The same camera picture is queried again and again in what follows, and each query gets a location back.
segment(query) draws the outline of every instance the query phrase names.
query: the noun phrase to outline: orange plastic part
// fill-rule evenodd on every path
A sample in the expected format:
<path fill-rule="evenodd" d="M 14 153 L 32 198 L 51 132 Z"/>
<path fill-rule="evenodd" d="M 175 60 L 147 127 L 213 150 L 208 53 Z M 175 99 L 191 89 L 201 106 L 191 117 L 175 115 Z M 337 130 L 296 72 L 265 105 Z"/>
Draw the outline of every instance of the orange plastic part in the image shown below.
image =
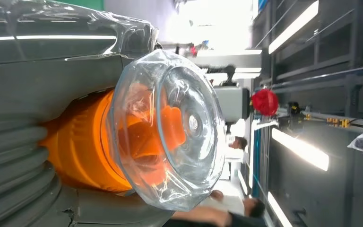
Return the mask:
<path fill-rule="evenodd" d="M 145 92 L 147 97 L 144 98 L 149 99 L 151 95 Z M 131 189 L 111 157 L 107 140 L 105 120 L 112 96 L 113 90 L 75 100 L 59 118 L 45 125 L 48 137 L 41 141 L 41 145 L 49 149 L 49 160 L 64 183 L 111 192 Z M 130 113 L 126 117 L 127 137 L 122 127 L 118 131 L 119 150 L 125 154 L 128 143 L 129 158 L 150 185 L 162 183 L 169 168 L 164 165 L 166 156 L 154 113 L 155 110 L 146 113 L 152 122 Z M 177 107 L 165 105 L 160 115 L 166 145 L 173 150 L 186 140 L 181 112 Z"/>
<path fill-rule="evenodd" d="M 113 91 L 92 94 L 73 101 L 57 119 L 46 124 L 48 137 L 41 142 L 49 149 L 64 183 L 112 192 L 132 187 L 109 156 L 105 118 Z"/>

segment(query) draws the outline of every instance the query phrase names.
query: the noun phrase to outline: metal rail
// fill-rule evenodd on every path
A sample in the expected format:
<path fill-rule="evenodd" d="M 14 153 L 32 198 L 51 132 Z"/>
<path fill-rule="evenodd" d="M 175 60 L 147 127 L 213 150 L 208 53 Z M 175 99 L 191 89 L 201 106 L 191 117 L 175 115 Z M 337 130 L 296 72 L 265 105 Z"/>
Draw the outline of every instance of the metal rail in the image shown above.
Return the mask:
<path fill-rule="evenodd" d="M 279 24 L 279 22 L 287 15 L 287 13 L 293 8 L 293 6 L 298 2 L 298 0 L 295 0 L 292 5 L 286 10 L 286 12 L 280 17 L 280 19 L 271 27 L 271 29 L 265 34 L 265 36 L 261 39 L 261 41 L 255 46 L 255 48 L 258 48 L 258 46 L 262 43 L 262 41 L 265 40 L 265 38 L 273 31 L 273 29 L 276 27 L 276 25 Z"/>
<path fill-rule="evenodd" d="M 340 16 L 338 19 L 336 19 L 335 21 L 333 21 L 332 23 L 330 23 L 328 26 L 324 27 L 322 30 L 320 30 L 317 34 L 313 35 L 311 38 L 307 39 L 307 41 L 305 42 L 309 42 L 311 39 L 317 37 L 319 34 L 321 34 L 322 32 L 324 32 L 326 29 L 328 29 L 330 26 L 334 25 L 336 22 L 340 21 L 341 19 L 343 19 L 345 16 L 349 15 L 350 13 L 352 13 L 354 11 L 354 9 L 349 10 L 347 13 L 343 14 L 342 16 Z"/>
<path fill-rule="evenodd" d="M 345 76 L 356 75 L 353 83 L 363 85 L 363 67 L 353 70 L 345 70 L 315 77 L 288 81 L 274 84 L 272 89 L 275 93 L 285 93 L 293 91 L 304 91 L 326 87 L 342 87 L 345 85 Z"/>
<path fill-rule="evenodd" d="M 285 109 L 285 108 L 279 108 L 277 110 L 277 113 L 278 114 L 285 114 L 285 115 L 287 115 L 287 109 Z M 306 111 L 302 111 L 302 113 L 305 114 L 305 115 L 309 115 L 311 118 L 314 118 L 315 120 L 316 119 L 323 119 L 323 120 L 328 120 L 328 119 L 348 120 L 351 123 L 349 124 L 349 126 L 347 128 L 344 128 L 344 127 L 338 127 L 338 128 L 345 129 L 345 130 L 349 130 L 349 131 L 354 131 L 354 132 L 358 132 L 358 133 L 363 133 L 363 119 L 352 118 L 352 117 L 344 117 L 344 116 L 339 116 L 339 115 L 315 113 L 315 112 L 306 112 Z"/>

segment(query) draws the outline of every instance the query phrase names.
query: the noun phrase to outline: man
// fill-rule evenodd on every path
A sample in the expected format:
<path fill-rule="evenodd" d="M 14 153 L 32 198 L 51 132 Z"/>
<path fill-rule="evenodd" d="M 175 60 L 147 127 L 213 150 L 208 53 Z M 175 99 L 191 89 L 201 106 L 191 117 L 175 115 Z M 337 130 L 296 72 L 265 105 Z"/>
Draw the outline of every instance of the man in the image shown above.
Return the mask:
<path fill-rule="evenodd" d="M 242 149 L 242 150 L 244 150 L 246 146 L 247 146 L 247 140 L 244 137 L 239 137 L 239 136 L 236 136 L 234 138 L 233 143 L 229 144 L 230 148 Z"/>
<path fill-rule="evenodd" d="M 233 65 L 228 65 L 228 66 L 226 66 L 225 71 L 227 74 L 227 81 L 223 82 L 221 84 L 221 87 L 237 86 L 237 83 L 232 81 L 234 72 L 236 71 L 236 67 L 234 67 Z"/>
<path fill-rule="evenodd" d="M 265 205 L 256 198 L 246 198 L 242 201 L 243 215 L 235 214 L 230 210 L 225 210 L 226 197 L 220 191 L 213 191 L 206 200 L 219 202 L 215 207 L 208 206 L 208 203 L 198 205 L 188 212 L 177 211 L 171 220 L 165 223 L 164 227 L 265 227 L 265 223 L 260 219 Z"/>

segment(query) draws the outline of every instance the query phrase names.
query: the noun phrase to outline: clear plastic canister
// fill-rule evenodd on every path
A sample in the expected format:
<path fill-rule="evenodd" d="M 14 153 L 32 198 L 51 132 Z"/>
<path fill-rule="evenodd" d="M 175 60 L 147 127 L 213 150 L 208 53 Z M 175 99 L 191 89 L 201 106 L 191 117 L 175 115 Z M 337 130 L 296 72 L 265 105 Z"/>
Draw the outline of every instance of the clear plastic canister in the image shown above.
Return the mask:
<path fill-rule="evenodd" d="M 129 64 L 107 115 L 109 155 L 153 206 L 190 210 L 224 164 L 224 120 L 200 69 L 156 50 Z"/>

